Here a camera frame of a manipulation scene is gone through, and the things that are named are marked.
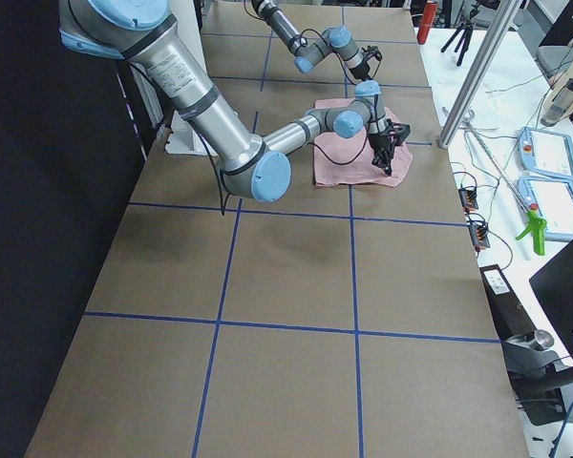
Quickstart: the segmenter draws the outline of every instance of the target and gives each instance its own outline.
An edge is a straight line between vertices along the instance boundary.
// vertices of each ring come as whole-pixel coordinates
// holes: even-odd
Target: tripod
[[[441,48],[441,51],[445,52],[450,46],[450,44],[453,41],[455,41],[455,38],[461,32],[463,32],[455,48],[455,52],[458,52],[458,50],[460,50],[460,55],[458,56],[458,61],[456,62],[457,67],[460,67],[460,64],[462,64],[462,59],[465,57],[465,53],[469,50],[471,35],[473,35],[474,32],[474,25],[475,25],[474,18],[478,15],[478,13],[479,13],[479,2],[476,2],[476,5],[469,13],[469,18],[465,18],[462,21],[460,21],[460,24],[458,24],[458,27],[456,28],[455,32],[452,34],[448,42],[445,45],[443,45],[443,48]]]

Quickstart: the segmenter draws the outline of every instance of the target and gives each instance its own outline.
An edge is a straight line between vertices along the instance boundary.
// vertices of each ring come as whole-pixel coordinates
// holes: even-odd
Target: metal rod
[[[495,20],[490,25],[488,32],[486,32],[484,41],[479,47],[474,63],[471,65],[471,70],[460,88],[455,104],[450,110],[450,115],[439,135],[438,144],[440,148],[448,148],[455,137],[458,126],[460,126],[465,113],[469,110],[469,106],[478,91],[479,84],[497,53],[503,36],[505,36],[512,25],[519,8],[520,1],[504,0],[500,2]]]
[[[465,127],[467,129],[469,129],[469,132],[471,132],[471,134],[476,138],[477,143],[479,143],[479,146],[481,146],[481,149],[484,150],[484,153],[486,153],[486,155],[490,158],[493,165],[497,169],[497,172],[499,172],[499,174],[505,180],[505,184],[507,184],[507,187],[509,187],[509,189],[511,189],[512,193],[514,193],[514,197],[518,201],[518,204],[520,205],[521,209],[524,211],[524,213],[528,212],[530,210],[528,202],[522,196],[522,194],[520,194],[520,191],[518,191],[518,188],[514,185],[514,183],[511,182],[511,180],[509,179],[509,176],[507,176],[507,173],[501,168],[499,162],[493,156],[492,152],[490,151],[490,148],[488,148],[488,145],[486,145],[486,142],[484,141],[484,139],[481,137],[480,134],[478,134],[478,131],[476,131],[474,129],[474,127],[471,125],[470,121],[465,120],[465,121],[463,121],[463,124],[465,125]]]

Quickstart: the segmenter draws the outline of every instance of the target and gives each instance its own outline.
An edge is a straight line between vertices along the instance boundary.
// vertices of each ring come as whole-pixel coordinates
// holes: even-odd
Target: pink cloth
[[[351,98],[331,98],[327,100],[317,100],[315,108],[335,108],[346,107],[352,102]],[[385,108],[387,116],[393,122],[399,122],[394,113]],[[342,138],[334,132],[327,132],[319,135],[314,143],[320,146],[327,156],[336,162],[348,162],[363,146],[365,141],[365,129],[362,129],[353,138]],[[408,147],[397,146],[394,150],[393,175],[389,177],[382,170],[371,165],[373,159],[373,149],[369,142],[361,156],[352,164],[340,166],[330,163],[326,157],[314,148],[314,176],[317,186],[335,186],[337,184],[363,184],[374,183],[385,186],[398,186],[405,178],[412,163],[412,153]]]

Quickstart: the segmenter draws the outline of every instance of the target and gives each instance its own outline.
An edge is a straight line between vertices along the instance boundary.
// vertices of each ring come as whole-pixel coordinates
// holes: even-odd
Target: metal pole
[[[469,110],[469,106],[478,91],[482,78],[499,49],[503,36],[505,36],[505,33],[512,25],[519,8],[520,0],[503,0],[500,2],[495,20],[490,25],[488,32],[486,32],[484,41],[479,47],[474,63],[471,65],[471,70],[467,74],[462,88],[460,88],[460,93],[458,93],[446,124],[439,135],[438,144],[440,148],[448,148],[448,145],[454,138],[462,118]]]

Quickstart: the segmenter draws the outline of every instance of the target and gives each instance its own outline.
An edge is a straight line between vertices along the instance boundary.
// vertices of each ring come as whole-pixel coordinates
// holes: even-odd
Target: black wall
[[[22,456],[142,166],[114,62],[0,1],[0,458]]]

